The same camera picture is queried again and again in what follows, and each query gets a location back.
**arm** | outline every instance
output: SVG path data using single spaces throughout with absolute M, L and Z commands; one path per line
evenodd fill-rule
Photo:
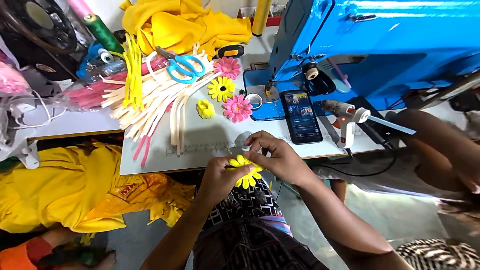
M 402 139 L 412 147 L 430 177 L 428 184 L 441 189 L 461 191 L 460 179 L 473 193 L 480 193 L 480 146 L 435 116 L 419 110 L 403 110 L 394 119 L 395 123 L 416 130 L 415 135 Z
M 411 269 L 374 228 L 351 212 L 284 140 L 267 132 L 251 135 L 245 158 L 298 187 L 315 221 L 350 269 Z M 268 158 L 258 153 L 271 153 Z
M 226 168 L 230 158 L 233 157 L 209 161 L 192 205 L 148 256 L 141 270 L 185 268 L 188 256 L 213 207 L 228 196 L 238 179 L 253 170 L 253 165 L 250 164 L 228 172 Z

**phone screen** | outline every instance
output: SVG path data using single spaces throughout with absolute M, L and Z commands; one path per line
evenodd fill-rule
M 287 121 L 291 128 L 292 140 L 294 137 L 299 143 L 311 143 L 322 141 L 320 129 L 310 104 L 307 93 L 284 93 L 284 102 Z

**yellow flower with black center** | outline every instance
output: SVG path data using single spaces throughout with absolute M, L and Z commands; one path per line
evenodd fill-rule
M 249 172 L 247 175 L 243 176 L 235 183 L 235 187 L 242 186 L 244 189 L 247 189 L 249 186 L 255 186 L 257 184 L 255 179 L 260 180 L 262 178 L 262 176 L 258 172 L 263 171 L 264 168 L 244 158 L 242 155 L 238 155 L 237 160 L 231 159 L 228 162 L 231 166 L 235 168 L 239 168 L 248 164 L 253 164 L 255 166 L 255 169 L 253 171 Z
M 233 97 L 235 92 L 235 87 L 237 85 L 233 82 L 232 79 L 227 77 L 219 77 L 217 80 L 212 80 L 212 84 L 208 86 L 209 95 L 212 95 L 212 99 L 217 99 L 218 102 L 226 102 L 228 98 Z

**yellow felt flower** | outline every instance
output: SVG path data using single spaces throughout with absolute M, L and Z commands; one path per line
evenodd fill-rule
M 235 184 L 235 187 L 242 186 L 244 189 L 247 189 L 249 186 L 255 186 L 257 184 L 255 179 L 260 180 L 262 178 L 262 176 L 258 172 L 263 171 L 264 168 L 244 158 L 242 155 L 238 155 L 237 160 L 231 159 L 228 162 L 230 163 L 230 165 L 232 165 L 235 168 L 245 166 L 247 164 L 253 164 L 255 166 L 255 169 L 253 171 L 249 172 L 247 175 L 243 176 L 237 181 L 237 183 Z
M 218 102 L 226 102 L 228 98 L 233 97 L 235 92 L 235 87 L 237 85 L 233 82 L 232 79 L 227 77 L 218 77 L 217 80 L 212 80 L 212 84 L 208 86 L 209 95 L 212 95 L 212 99 L 217 99 Z
M 197 112 L 203 119 L 212 118 L 215 114 L 215 107 L 213 107 L 213 104 L 206 99 L 199 100 L 197 104 Z

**green thread spool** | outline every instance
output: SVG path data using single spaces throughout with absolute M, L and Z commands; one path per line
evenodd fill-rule
M 92 33 L 106 50 L 117 53 L 123 53 L 125 51 L 100 17 L 90 14 L 85 16 L 84 21 L 90 33 Z

